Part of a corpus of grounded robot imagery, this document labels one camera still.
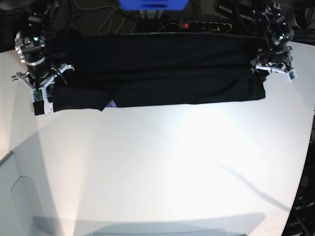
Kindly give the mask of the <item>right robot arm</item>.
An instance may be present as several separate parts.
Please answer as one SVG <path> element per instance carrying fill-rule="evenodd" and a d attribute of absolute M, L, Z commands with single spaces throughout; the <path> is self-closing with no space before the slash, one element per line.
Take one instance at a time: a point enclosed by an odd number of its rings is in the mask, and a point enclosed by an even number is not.
<path fill-rule="evenodd" d="M 52 95 L 55 79 L 60 77 L 66 84 L 63 73 L 74 70 L 73 65 L 62 63 L 57 66 L 49 47 L 54 38 L 51 27 L 60 2 L 58 0 L 36 0 L 31 3 L 27 29 L 16 33 L 14 44 L 26 72 L 17 72 L 13 81 L 21 81 L 31 89 L 32 102 L 48 102 Z"/>

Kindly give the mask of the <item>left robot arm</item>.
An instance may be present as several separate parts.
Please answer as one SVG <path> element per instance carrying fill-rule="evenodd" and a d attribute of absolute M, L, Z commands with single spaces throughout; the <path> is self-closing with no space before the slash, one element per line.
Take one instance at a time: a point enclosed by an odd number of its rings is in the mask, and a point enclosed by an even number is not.
<path fill-rule="evenodd" d="M 251 65 L 255 72 L 266 71 L 283 74 L 286 82 L 297 78 L 292 67 L 292 47 L 288 45 L 294 37 L 294 30 L 288 24 L 278 3 L 272 0 L 253 0 L 252 8 L 256 20 L 256 35 L 265 41 L 258 48 Z"/>

